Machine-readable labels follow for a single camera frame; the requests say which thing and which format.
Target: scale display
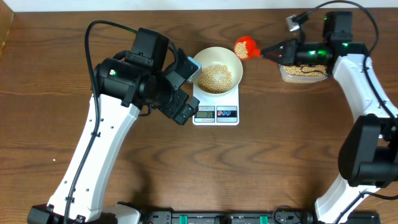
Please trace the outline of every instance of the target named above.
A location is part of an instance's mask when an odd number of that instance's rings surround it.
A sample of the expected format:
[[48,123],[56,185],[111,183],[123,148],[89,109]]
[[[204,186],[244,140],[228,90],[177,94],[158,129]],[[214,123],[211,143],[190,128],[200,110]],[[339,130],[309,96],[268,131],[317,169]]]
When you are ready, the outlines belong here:
[[199,111],[196,118],[214,118],[214,111]]
[[194,85],[193,95],[200,101],[198,112],[192,119],[194,125],[234,126],[239,124],[238,87],[227,95],[214,97],[203,94],[203,91]]

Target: wooden table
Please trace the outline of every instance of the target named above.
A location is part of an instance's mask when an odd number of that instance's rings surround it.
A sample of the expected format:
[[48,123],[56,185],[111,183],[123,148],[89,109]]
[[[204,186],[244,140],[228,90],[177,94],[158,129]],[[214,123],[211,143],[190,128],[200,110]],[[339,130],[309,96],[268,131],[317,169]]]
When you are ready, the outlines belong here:
[[[187,55],[231,49],[242,35],[260,47],[291,38],[285,18],[297,10],[18,13],[0,59],[0,223],[22,223],[32,205],[47,203],[83,130],[90,99],[83,47],[87,25],[106,19],[166,35]],[[398,104],[398,9],[373,9],[380,42],[374,69]],[[311,16],[308,40],[321,40],[323,15]],[[354,38],[374,31],[354,12]],[[109,26],[91,33],[93,63],[130,49],[134,35]],[[332,78],[285,83],[277,65],[243,62],[237,127],[178,126],[159,111],[127,134],[109,178],[105,205],[130,201],[174,210],[255,211],[278,205],[310,208],[338,175],[337,156],[353,119]],[[186,86],[192,94],[192,87]],[[380,193],[395,195],[397,184]],[[366,199],[383,224],[396,223],[397,202]]]

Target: red spoon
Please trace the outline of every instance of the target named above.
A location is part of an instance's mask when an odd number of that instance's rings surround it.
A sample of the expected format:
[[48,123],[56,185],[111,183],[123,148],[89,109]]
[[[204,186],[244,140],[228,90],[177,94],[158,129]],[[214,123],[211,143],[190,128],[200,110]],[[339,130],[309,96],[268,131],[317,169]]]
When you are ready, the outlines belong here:
[[241,60],[248,60],[248,59],[252,59],[254,56],[260,57],[261,58],[261,52],[260,49],[257,48],[257,44],[256,42],[253,40],[253,38],[251,38],[250,36],[244,36],[239,38],[234,46],[234,53],[236,54],[236,44],[237,43],[241,43],[246,41],[246,49],[248,50],[248,57],[247,58],[240,58],[238,55],[238,58]]

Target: digital kitchen scale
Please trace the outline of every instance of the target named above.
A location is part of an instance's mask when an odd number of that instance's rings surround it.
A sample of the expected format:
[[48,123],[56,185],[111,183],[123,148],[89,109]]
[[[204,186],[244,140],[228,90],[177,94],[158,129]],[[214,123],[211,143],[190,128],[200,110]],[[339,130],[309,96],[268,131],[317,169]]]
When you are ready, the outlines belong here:
[[199,111],[193,116],[195,125],[238,125],[239,89],[238,86],[224,96],[206,96],[196,85],[193,95],[199,103]]
[[239,124],[239,89],[243,67],[234,52],[222,47],[209,47],[193,58],[202,68],[214,65],[226,65],[232,74],[231,88],[224,93],[208,93],[198,87],[198,77],[193,80],[193,96],[199,103],[196,115],[192,117],[195,125]]

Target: plastic container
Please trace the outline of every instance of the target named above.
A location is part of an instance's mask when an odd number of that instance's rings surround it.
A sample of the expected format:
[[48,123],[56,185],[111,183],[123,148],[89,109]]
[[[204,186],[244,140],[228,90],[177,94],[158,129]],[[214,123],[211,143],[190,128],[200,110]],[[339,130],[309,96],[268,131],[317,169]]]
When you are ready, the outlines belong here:
[[300,76],[300,75],[291,75],[287,73],[284,69],[283,65],[279,66],[280,74],[282,75],[282,79],[288,83],[315,83],[320,82],[328,77],[326,76]]
[[217,96],[225,96],[228,93],[231,93],[235,88],[238,87],[239,82],[242,80],[243,76],[243,67],[242,62],[235,55],[234,52],[225,49],[223,47],[209,47],[201,52],[197,53],[193,58],[197,62],[201,63],[202,69],[209,67],[210,65],[226,65],[228,70],[232,74],[232,85],[228,91],[224,93],[208,93],[203,91],[199,85],[198,80],[199,76],[193,81],[193,84],[206,96],[217,97]]

